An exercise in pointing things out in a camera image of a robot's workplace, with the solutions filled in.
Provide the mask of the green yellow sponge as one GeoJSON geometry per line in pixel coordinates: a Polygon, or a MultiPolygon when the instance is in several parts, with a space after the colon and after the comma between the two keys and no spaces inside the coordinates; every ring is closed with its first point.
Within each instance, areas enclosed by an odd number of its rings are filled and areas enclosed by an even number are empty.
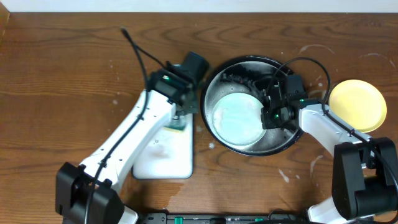
{"type": "Polygon", "coordinates": [[[183,131],[187,125],[187,118],[184,115],[175,115],[171,121],[165,125],[166,128],[183,131]]]}

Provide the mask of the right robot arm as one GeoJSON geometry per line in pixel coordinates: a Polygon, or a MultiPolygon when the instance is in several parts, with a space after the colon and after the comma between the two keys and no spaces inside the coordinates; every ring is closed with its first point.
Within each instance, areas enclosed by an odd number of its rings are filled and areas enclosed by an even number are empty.
{"type": "Polygon", "coordinates": [[[308,209],[317,223],[349,223],[397,210],[397,152],[389,138],[372,138],[339,118],[303,87],[271,93],[261,109],[265,129],[298,129],[333,156],[331,198],[308,209]]]}

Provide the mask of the mint green plate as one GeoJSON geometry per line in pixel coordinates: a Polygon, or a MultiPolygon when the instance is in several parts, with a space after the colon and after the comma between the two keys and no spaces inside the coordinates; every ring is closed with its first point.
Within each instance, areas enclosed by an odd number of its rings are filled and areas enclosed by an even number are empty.
{"type": "Polygon", "coordinates": [[[225,144],[237,148],[257,143],[266,133],[262,127],[262,103],[247,93],[232,93],[214,106],[210,124],[225,144]]]}

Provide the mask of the round black tray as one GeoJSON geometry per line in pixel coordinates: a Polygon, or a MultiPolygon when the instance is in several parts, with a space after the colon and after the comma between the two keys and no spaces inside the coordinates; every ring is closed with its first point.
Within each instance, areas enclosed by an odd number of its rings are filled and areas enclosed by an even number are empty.
{"type": "Polygon", "coordinates": [[[211,112],[217,101],[230,93],[247,93],[261,100],[260,92],[281,63],[268,57],[247,55],[232,58],[217,67],[207,79],[200,100],[201,116],[211,135],[224,147],[246,156],[270,156],[280,153],[299,140],[298,129],[271,129],[255,143],[234,146],[223,140],[211,124],[211,112]]]}

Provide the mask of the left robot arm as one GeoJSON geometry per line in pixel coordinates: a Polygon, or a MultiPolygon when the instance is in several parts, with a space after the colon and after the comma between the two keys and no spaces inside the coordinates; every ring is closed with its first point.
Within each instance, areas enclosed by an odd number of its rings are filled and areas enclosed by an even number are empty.
{"type": "Polygon", "coordinates": [[[193,174],[193,113],[199,77],[182,68],[152,73],[131,112],[78,166],[56,176],[55,210],[64,223],[137,223],[119,197],[128,174],[187,179],[193,174]]]}

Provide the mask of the black rectangular foam tray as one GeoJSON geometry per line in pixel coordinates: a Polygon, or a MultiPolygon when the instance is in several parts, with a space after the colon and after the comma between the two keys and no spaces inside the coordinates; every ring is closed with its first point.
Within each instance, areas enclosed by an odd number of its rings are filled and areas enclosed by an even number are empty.
{"type": "Polygon", "coordinates": [[[193,115],[181,116],[183,130],[162,128],[139,155],[132,176],[139,180],[187,179],[193,174],[193,115]]]}

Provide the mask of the yellow plate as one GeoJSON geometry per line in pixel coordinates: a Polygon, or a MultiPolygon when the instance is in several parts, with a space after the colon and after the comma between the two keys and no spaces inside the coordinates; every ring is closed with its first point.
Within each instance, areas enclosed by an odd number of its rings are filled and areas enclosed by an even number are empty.
{"type": "Polygon", "coordinates": [[[369,133],[380,127],[387,116],[386,101],[373,85],[362,80],[337,84],[328,100],[332,112],[353,128],[369,133]]]}

